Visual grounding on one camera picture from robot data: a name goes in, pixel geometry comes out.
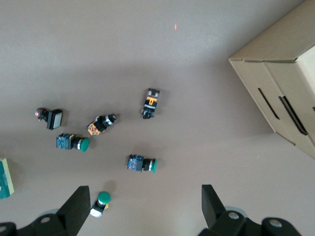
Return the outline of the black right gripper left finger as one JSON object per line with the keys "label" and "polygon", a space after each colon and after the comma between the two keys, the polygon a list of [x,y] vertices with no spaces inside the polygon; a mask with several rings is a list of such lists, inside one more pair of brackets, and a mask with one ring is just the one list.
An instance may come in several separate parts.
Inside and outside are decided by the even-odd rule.
{"label": "black right gripper left finger", "polygon": [[13,222],[2,222],[2,236],[75,236],[90,214],[91,198],[88,186],[80,186],[54,214],[38,217],[29,225],[17,229]]}

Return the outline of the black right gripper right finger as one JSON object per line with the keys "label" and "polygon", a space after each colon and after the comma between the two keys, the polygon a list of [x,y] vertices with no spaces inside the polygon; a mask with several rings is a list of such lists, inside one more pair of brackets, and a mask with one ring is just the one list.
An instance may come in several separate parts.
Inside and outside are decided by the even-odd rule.
{"label": "black right gripper right finger", "polygon": [[201,236],[299,236],[300,233],[288,221],[276,218],[264,218],[257,224],[235,210],[227,210],[213,186],[202,185],[202,212],[207,228]]}

